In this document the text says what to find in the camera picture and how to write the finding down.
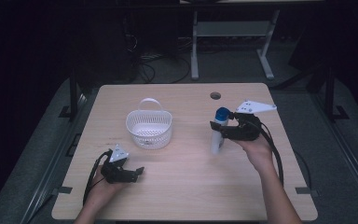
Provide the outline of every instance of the mesh basket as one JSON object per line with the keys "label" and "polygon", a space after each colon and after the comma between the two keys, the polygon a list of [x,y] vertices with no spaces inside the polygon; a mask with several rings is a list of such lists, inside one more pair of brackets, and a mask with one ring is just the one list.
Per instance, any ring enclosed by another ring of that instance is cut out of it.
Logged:
{"label": "mesh basket", "polygon": [[[156,103],[160,110],[142,110],[141,105],[145,102]],[[138,147],[158,149],[167,146],[171,140],[172,115],[163,110],[155,99],[143,99],[138,110],[131,111],[127,116],[126,125]]]}

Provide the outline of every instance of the dark background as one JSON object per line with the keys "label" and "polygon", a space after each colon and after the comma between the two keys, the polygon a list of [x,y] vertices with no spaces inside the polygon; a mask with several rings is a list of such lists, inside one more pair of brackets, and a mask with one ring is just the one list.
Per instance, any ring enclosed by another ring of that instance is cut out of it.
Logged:
{"label": "dark background", "polygon": [[[68,7],[57,7],[63,4]],[[70,73],[78,75],[83,89],[131,82],[136,56],[126,51],[126,29],[140,36],[140,45],[170,54],[176,51],[177,36],[191,32],[184,25],[191,18],[188,12],[187,16],[138,13],[123,26],[126,13],[73,10],[70,6],[78,2],[0,1],[0,189]],[[327,61],[358,103],[358,1],[329,1],[302,12],[306,12],[304,17],[290,8],[283,10],[274,38],[296,40],[307,27],[291,65],[306,70]]]}

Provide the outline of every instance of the wooden table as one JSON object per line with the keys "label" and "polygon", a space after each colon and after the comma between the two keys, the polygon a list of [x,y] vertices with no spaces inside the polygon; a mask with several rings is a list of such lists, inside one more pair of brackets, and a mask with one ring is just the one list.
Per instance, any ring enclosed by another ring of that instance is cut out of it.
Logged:
{"label": "wooden table", "polygon": [[[210,97],[214,91],[221,93],[221,99]],[[173,116],[172,140],[162,149],[138,148],[126,128],[127,115],[146,97],[160,101]],[[144,166],[145,171],[137,183],[130,184],[108,204],[99,218],[266,220],[258,173],[241,148],[226,140],[220,154],[210,151],[209,121],[215,110],[224,106],[234,111],[245,99],[273,104],[267,86],[258,83],[101,87],[63,182],[72,191],[59,194],[53,217],[76,218],[93,163],[108,148],[120,144],[130,153],[124,168]],[[304,188],[306,183],[278,112],[255,115],[268,126],[281,153],[284,188],[290,200],[303,220],[314,220],[317,211],[312,198],[296,193],[296,188]],[[231,120],[228,125],[237,123]]]}

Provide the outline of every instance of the hand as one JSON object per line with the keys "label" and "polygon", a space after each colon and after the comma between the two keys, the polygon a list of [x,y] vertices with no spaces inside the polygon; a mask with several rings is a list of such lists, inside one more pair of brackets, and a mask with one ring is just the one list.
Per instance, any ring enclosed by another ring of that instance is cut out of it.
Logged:
{"label": "hand", "polygon": [[272,150],[262,134],[254,141],[232,141],[242,147],[257,172],[273,168]]}
{"label": "hand", "polygon": [[93,223],[97,214],[103,209],[112,198],[122,189],[127,183],[109,184],[101,174],[102,166],[97,168],[95,176],[92,179],[92,189],[89,192],[86,203],[77,216],[75,223]]}

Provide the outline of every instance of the clear bottle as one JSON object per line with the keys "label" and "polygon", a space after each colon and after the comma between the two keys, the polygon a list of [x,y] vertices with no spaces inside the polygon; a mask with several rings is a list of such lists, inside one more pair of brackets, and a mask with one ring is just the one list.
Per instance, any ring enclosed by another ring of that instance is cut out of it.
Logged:
{"label": "clear bottle", "polygon": [[[220,107],[216,110],[216,114],[214,116],[214,122],[227,126],[228,124],[228,115],[229,110],[225,107]],[[222,134],[218,131],[213,130],[212,132],[212,141],[211,141],[211,151],[213,154],[218,154],[220,151],[220,147],[223,145],[225,139],[222,137]]]}

